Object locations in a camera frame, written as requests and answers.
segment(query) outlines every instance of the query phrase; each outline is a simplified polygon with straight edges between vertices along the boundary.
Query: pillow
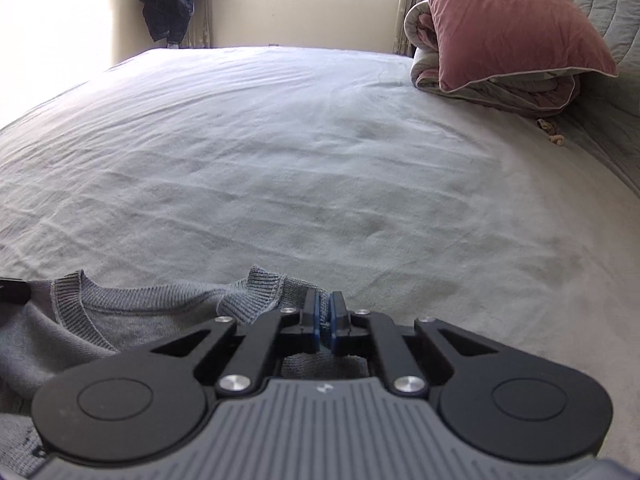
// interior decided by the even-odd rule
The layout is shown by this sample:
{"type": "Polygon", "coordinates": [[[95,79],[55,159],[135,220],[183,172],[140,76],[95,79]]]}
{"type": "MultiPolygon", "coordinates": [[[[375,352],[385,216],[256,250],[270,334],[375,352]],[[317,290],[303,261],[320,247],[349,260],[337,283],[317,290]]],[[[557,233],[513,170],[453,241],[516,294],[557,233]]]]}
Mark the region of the pillow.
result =
{"type": "Polygon", "coordinates": [[[572,0],[429,0],[429,4],[444,92],[524,73],[618,74],[604,40],[572,0]]]}

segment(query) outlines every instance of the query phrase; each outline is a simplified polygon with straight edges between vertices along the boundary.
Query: gray sweater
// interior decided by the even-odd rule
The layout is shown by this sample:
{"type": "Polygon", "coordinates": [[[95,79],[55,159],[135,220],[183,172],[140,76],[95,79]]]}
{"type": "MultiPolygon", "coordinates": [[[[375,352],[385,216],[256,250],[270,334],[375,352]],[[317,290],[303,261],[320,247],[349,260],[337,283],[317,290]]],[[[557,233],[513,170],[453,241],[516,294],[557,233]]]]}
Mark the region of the gray sweater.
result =
{"type": "MultiPolygon", "coordinates": [[[[59,280],[30,282],[25,306],[0,303],[0,472],[26,476],[46,454],[30,419],[37,389],[61,371],[144,342],[179,333],[215,316],[251,323],[276,307],[301,308],[306,290],[318,286],[254,267],[229,285],[179,283],[147,288],[103,288],[81,270],[59,280]]],[[[364,364],[327,351],[293,356],[285,377],[364,376],[364,364]]]]}

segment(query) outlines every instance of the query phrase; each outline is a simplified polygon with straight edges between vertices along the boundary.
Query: folded blanket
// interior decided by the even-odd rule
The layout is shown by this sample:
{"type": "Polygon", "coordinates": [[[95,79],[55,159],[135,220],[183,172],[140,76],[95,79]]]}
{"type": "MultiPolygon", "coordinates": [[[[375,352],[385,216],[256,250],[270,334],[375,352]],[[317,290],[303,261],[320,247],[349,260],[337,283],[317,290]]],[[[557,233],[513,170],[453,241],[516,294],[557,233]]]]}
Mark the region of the folded blanket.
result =
{"type": "Polygon", "coordinates": [[[580,69],[560,72],[498,76],[470,83],[464,88],[440,88],[438,38],[428,1],[414,5],[404,20],[404,32],[415,47],[411,81],[420,90],[463,99],[527,117],[546,117],[561,112],[577,96],[580,69]]]}

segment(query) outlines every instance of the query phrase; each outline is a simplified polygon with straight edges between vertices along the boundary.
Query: screw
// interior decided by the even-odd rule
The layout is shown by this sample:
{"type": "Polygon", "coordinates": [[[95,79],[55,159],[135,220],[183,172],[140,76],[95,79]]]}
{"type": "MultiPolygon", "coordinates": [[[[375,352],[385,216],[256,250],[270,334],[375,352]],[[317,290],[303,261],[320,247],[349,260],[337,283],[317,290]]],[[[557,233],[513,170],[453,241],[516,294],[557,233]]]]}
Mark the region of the screw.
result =
{"type": "Polygon", "coordinates": [[[225,375],[218,384],[223,390],[241,392],[251,386],[251,379],[244,375],[225,375]]]}
{"type": "Polygon", "coordinates": [[[419,392],[425,386],[426,385],[424,381],[420,377],[416,377],[414,375],[405,375],[403,377],[398,377],[394,381],[394,388],[399,392],[404,392],[406,394],[414,394],[415,392],[419,392]]]}

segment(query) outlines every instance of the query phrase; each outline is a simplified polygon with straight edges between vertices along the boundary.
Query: bed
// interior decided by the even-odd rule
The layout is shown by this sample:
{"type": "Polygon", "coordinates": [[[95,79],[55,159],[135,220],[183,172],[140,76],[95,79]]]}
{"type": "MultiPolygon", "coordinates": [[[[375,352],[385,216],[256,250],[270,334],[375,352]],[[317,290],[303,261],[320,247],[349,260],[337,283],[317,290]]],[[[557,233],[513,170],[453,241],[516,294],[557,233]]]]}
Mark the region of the bed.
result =
{"type": "Polygon", "coordinates": [[[597,378],[639,468],[640,200],[564,125],[417,91],[412,60],[141,54],[0,133],[2,273],[226,283],[252,265],[597,378]]]}

